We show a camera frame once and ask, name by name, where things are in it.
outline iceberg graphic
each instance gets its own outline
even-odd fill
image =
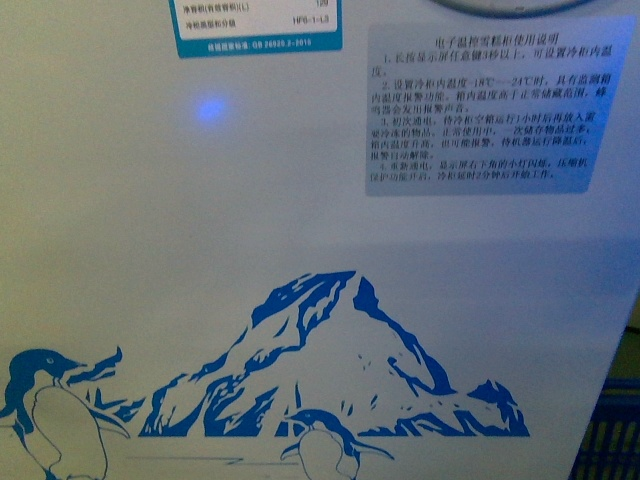
[[[36,349],[12,360],[0,419],[13,421],[46,480],[77,476],[80,468],[66,462],[78,454],[77,442],[49,428],[41,413],[55,417],[62,407],[83,426],[71,438],[93,446],[78,472],[97,479],[108,469],[101,432],[128,438],[133,427],[125,424],[136,417],[139,437],[288,438],[280,459],[298,458],[310,480],[355,480],[362,455],[394,460],[371,437],[529,436],[504,385],[487,380],[470,392],[454,389],[443,365],[385,313],[371,282],[355,271],[307,274],[274,289],[227,351],[151,396],[106,401],[97,386],[84,398],[70,391],[116,375],[122,358],[118,348],[89,367]],[[47,372],[49,382],[36,386],[36,371]],[[37,392],[36,403],[27,406],[29,391]],[[142,411],[150,413],[143,418]],[[59,455],[32,452],[32,438],[46,439]]]
[[[274,289],[231,347],[156,390],[142,437],[296,437],[301,410],[358,436],[528,436],[509,390],[456,391],[445,368],[355,271]]]

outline instruction label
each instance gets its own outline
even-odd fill
[[[181,58],[340,50],[341,0],[169,0]]]
[[[587,191],[632,17],[369,31],[368,195]]]

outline penguin illustration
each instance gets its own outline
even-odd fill
[[[107,456],[100,428],[129,436],[118,420],[64,388],[65,373],[85,366],[45,349],[23,351],[9,364],[0,418],[15,413],[13,430],[45,480],[103,480]]]
[[[282,452],[280,459],[300,456],[309,480],[356,480],[361,453],[394,459],[386,450],[356,440],[340,420],[327,411],[300,410],[286,419],[301,423],[305,431],[297,443]]]

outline blue plastic crate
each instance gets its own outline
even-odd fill
[[[569,480],[640,479],[640,379],[604,385]]]

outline mountain illustration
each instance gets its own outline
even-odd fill
[[[157,389],[140,436],[301,433],[303,409],[360,436],[528,436],[509,390],[456,391],[418,338],[385,313],[355,271],[307,274],[274,289],[231,347]]]

